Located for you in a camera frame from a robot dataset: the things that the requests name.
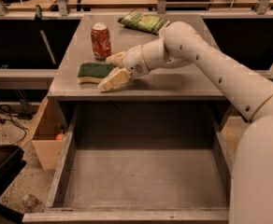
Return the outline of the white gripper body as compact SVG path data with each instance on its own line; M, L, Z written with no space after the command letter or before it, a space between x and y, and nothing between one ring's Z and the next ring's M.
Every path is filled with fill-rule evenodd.
M127 50L122 58L122 63L132 77L142 77L150 72L144 61L141 45Z

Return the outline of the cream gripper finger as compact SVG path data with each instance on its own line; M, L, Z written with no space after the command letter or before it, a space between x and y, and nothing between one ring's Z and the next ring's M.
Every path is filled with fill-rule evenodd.
M124 51L118 52L116 54L108 56L106 58L106 62L107 63L112 63L114 66L118 66L120 68L124 68L124 65L123 65L123 62L122 62L122 59L123 59L124 55L125 55Z
M111 91L118 89L120 86L126 84L131 77L131 73L119 67L114 68L107 77L105 77L97 86L100 91Z

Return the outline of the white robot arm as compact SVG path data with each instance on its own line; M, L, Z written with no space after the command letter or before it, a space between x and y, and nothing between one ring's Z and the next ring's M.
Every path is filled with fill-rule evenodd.
M194 63L250 123L231 174L229 224L273 224L273 82L210 46L176 21L160 38L107 58L116 68L98 88L109 91L157 68Z

